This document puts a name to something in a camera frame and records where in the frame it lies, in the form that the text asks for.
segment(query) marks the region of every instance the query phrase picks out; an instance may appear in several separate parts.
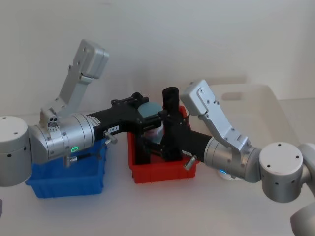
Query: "white plastic tray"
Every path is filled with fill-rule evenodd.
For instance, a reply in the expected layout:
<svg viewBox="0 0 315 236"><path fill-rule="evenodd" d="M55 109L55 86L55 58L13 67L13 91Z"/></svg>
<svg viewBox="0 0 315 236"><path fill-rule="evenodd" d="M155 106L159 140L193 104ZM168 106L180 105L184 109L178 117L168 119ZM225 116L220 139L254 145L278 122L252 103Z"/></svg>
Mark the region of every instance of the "white plastic tray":
<svg viewBox="0 0 315 236"><path fill-rule="evenodd" d="M214 85L211 90L232 125L247 135L252 145L263 148L273 142L299 145L284 111L272 90L266 85ZM209 134L202 121L192 129Z"/></svg>

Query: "silver knob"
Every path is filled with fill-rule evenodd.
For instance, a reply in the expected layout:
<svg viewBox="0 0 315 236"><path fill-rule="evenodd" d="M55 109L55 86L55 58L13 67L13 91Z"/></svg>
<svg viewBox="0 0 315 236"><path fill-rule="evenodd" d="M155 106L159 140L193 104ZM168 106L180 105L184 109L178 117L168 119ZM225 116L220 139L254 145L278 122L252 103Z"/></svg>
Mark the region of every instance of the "silver knob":
<svg viewBox="0 0 315 236"><path fill-rule="evenodd" d="M184 169L187 170L187 171L189 171L189 170L192 168L192 166L194 165L194 163L196 162L196 160L197 160L197 157L196 157L195 155L193 155L193 156L191 157L191 159L189 160L189 162L187 162L187 163L184 165Z"/></svg>
<svg viewBox="0 0 315 236"><path fill-rule="evenodd" d="M108 131L104 131L103 135L105 138L107 138L107 140L105 141L106 145L108 145L109 143L112 143L112 144L117 143L117 139L113 135L111 135L111 133L109 133Z"/></svg>

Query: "blue bin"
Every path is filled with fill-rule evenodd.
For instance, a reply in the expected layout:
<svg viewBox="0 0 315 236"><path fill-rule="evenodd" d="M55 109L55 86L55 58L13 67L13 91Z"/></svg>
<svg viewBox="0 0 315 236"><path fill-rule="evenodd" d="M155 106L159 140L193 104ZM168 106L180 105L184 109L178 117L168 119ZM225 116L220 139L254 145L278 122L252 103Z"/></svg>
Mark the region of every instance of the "blue bin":
<svg viewBox="0 0 315 236"><path fill-rule="evenodd" d="M100 140L93 147L74 153L72 156L92 155L71 164L69 168L63 166L62 158L43 165L33 164L32 175L25 184L32 186L38 198L101 193L107 150L106 146L102 147L104 142Z"/></svg>

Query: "green led light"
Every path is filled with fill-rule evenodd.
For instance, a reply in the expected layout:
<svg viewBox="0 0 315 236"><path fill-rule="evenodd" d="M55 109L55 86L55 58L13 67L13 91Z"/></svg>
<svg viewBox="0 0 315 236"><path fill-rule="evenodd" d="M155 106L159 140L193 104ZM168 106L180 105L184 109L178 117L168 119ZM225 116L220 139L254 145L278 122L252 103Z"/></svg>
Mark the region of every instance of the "green led light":
<svg viewBox="0 0 315 236"><path fill-rule="evenodd" d="M71 152L75 152L75 151L77 151L77 150L79 150L79 147L74 146L74 147L71 149Z"/></svg>

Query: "white table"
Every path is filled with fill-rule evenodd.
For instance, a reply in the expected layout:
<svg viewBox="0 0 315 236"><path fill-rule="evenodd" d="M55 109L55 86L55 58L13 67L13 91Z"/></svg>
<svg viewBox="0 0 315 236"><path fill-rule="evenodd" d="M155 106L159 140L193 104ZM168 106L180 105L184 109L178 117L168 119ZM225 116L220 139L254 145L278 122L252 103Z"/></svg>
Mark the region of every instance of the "white table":
<svg viewBox="0 0 315 236"><path fill-rule="evenodd" d="M315 99L281 101L301 142L315 142ZM29 124L38 116L23 116ZM192 128L204 131L202 122ZM304 186L292 203L269 200L261 183L226 181L197 166L196 177L135 184L126 134L107 153L105 187L92 196L38 199L25 184L0 188L1 236L289 236L289 218L314 201Z"/></svg>

